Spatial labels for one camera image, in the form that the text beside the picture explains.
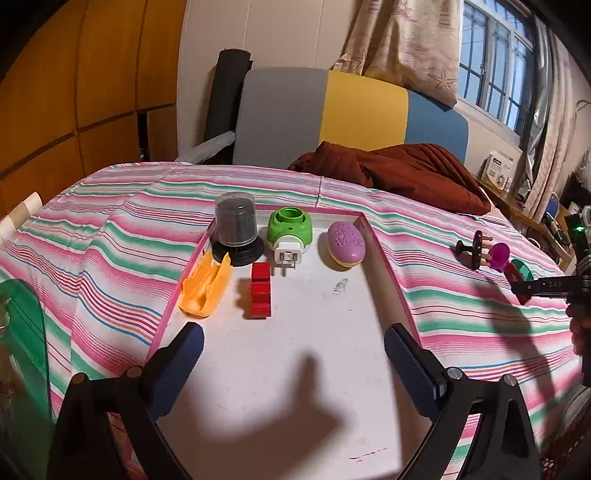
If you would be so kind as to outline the person right hand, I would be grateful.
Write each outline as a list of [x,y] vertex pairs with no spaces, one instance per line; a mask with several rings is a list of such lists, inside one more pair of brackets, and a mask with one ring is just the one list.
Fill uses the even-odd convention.
[[571,341],[575,353],[582,356],[586,350],[587,331],[591,326],[590,308],[580,303],[570,303],[566,310],[570,318]]

